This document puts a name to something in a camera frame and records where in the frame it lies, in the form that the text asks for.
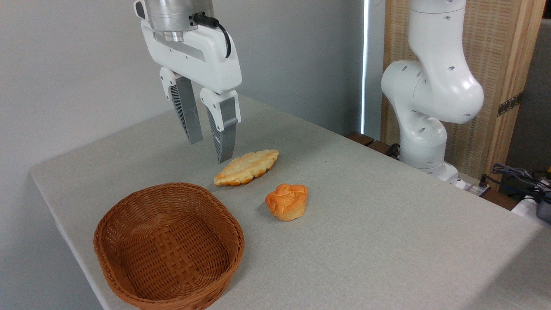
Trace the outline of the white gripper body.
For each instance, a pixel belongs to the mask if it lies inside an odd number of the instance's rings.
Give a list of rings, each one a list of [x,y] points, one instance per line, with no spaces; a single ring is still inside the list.
[[[184,33],[182,42],[171,42],[141,22],[144,39],[153,60],[218,94],[234,90],[242,83],[235,45],[226,58],[226,37],[219,29],[197,26]]]

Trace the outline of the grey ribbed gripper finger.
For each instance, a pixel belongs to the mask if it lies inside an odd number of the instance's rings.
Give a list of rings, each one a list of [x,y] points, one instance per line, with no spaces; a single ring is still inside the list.
[[[199,96],[207,108],[218,162],[223,163],[233,156],[236,126],[240,123],[238,94],[235,90],[217,94],[203,88]]]
[[[173,103],[189,142],[198,143],[203,136],[192,81],[165,67],[160,69],[160,78],[165,96]]]

